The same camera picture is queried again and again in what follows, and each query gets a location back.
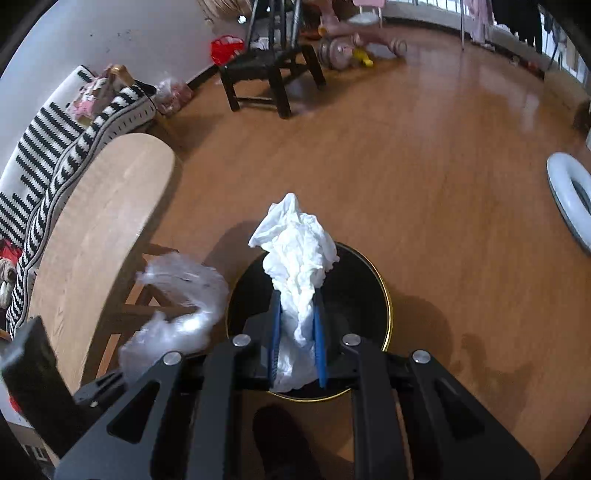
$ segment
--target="plastic bag on floor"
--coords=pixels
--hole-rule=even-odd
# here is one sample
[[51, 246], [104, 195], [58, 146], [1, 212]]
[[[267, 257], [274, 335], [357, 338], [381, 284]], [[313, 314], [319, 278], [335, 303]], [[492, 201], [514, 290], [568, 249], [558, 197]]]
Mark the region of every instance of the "plastic bag on floor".
[[178, 112], [193, 97], [193, 91], [189, 86], [174, 78], [163, 80], [156, 89], [154, 102], [158, 111], [167, 116]]
[[119, 348], [119, 365], [129, 384], [167, 352], [188, 355], [203, 350], [213, 325], [224, 315], [228, 298], [228, 284], [215, 268], [176, 252], [154, 258], [138, 273], [137, 281], [153, 285], [173, 303], [197, 307], [197, 311], [172, 320], [156, 312]]

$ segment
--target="round table top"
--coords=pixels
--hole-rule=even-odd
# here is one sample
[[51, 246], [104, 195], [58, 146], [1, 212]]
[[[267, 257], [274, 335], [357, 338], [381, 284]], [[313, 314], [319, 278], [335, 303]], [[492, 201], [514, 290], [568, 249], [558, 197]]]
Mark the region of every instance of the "round table top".
[[98, 368], [102, 352], [91, 345], [104, 348], [97, 337], [110, 333], [99, 327], [125, 302], [118, 293], [167, 206], [177, 164], [156, 137], [116, 138], [82, 175], [51, 233], [29, 315], [43, 318], [71, 392]]

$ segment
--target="chair leg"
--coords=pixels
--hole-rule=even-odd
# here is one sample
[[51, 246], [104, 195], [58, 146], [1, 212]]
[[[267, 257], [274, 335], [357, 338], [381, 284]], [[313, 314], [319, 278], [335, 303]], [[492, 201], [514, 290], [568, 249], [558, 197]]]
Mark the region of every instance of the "chair leg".
[[296, 63], [296, 59], [291, 59], [291, 61], [290, 61], [290, 73], [292, 75], [297, 75], [297, 63]]
[[226, 91], [230, 108], [232, 109], [232, 112], [237, 112], [240, 110], [240, 103], [238, 103], [238, 99], [236, 98], [234, 84], [232, 83], [232, 80], [229, 78], [229, 76], [223, 72], [223, 70], [220, 71], [220, 78], [222, 79], [222, 85]]
[[269, 86], [273, 92], [273, 99], [275, 100], [279, 116], [281, 118], [291, 117], [290, 101], [287, 98], [279, 68], [269, 70]]
[[324, 73], [322, 73], [322, 68], [318, 62], [314, 47], [312, 45], [302, 45], [301, 53], [304, 56], [304, 60], [306, 61], [306, 65], [308, 65], [308, 69], [310, 70], [314, 81], [316, 82], [316, 86], [322, 87], [326, 85], [326, 79], [324, 78]]

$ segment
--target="black shoe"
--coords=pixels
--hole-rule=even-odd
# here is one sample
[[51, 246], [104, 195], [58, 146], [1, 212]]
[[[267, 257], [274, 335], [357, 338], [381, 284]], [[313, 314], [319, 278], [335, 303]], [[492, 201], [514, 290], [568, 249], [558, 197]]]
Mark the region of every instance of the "black shoe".
[[308, 440], [283, 408], [260, 408], [252, 421], [252, 432], [267, 479], [322, 480]]

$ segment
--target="couch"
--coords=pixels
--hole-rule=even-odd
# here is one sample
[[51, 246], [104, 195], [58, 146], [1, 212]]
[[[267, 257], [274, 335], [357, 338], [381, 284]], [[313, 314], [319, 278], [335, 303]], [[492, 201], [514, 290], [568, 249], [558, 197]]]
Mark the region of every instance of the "couch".
[[155, 88], [129, 82], [85, 127], [66, 108], [94, 78], [83, 66], [74, 69], [30, 123], [0, 177], [0, 236], [23, 250], [7, 310], [11, 337], [27, 319], [47, 240], [78, 180], [109, 141], [146, 126], [157, 114], [150, 98]]

